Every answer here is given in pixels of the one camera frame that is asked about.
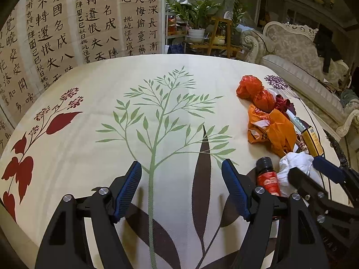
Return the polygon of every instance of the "bottle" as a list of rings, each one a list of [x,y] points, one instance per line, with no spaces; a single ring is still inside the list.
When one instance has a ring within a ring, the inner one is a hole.
[[[263,186],[270,194],[281,196],[277,173],[270,157],[260,158],[256,163],[257,185]]]

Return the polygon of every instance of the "bottle cap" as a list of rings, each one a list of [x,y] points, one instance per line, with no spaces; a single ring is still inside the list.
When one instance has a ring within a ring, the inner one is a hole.
[[[272,169],[273,170],[273,163],[270,157],[263,157],[260,158],[256,162],[256,174],[258,175],[264,169]]]

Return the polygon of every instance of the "beige sofa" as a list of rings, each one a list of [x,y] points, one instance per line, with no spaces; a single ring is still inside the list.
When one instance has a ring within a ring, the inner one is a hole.
[[[251,47],[246,61],[261,64],[273,70],[290,85],[315,113],[324,129],[337,140],[344,137],[354,119],[359,121],[359,110],[347,114],[340,100],[318,80],[339,87],[349,75],[349,67],[342,61],[330,63],[329,73],[322,71],[324,58],[317,55],[313,43],[318,30],[308,26],[268,23],[263,34],[255,31],[244,37]]]

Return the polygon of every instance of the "crumpled plastic bag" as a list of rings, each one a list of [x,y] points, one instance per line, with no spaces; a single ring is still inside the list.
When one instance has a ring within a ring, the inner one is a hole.
[[[288,181],[288,173],[291,168],[297,167],[304,174],[312,178],[316,183],[323,187],[319,172],[313,168],[313,157],[309,154],[301,152],[288,153],[279,161],[279,172],[277,173],[278,184],[281,195],[289,197],[291,193],[296,192],[296,188],[290,185]]]
[[[293,151],[297,134],[293,124],[280,111],[274,109],[268,114],[251,104],[248,116],[250,143],[270,141],[272,151],[279,157]]]
[[[260,110],[270,113],[274,109],[273,95],[264,89],[261,80],[252,75],[243,76],[236,90],[241,99],[251,99]]]

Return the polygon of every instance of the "white tablecloth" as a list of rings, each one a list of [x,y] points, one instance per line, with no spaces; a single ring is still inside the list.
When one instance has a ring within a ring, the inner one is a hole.
[[[228,191],[218,163],[231,158],[247,174],[260,157],[270,156],[277,170],[279,162],[264,144],[248,143],[250,102],[236,97],[246,74],[266,88],[280,82],[269,85],[264,77],[275,74],[260,65],[195,55],[133,56],[74,68],[12,134],[0,160],[3,201],[11,211],[14,198],[17,223],[40,245],[64,194],[91,195],[138,160],[144,170],[131,206],[136,213],[116,225],[134,268],[222,268],[248,223],[229,206],[223,213]],[[326,158],[339,165],[316,119],[290,99],[297,115],[318,128]],[[202,140],[204,130],[209,142]],[[348,202],[338,185],[331,187],[333,199]],[[88,231],[94,265],[101,268]]]

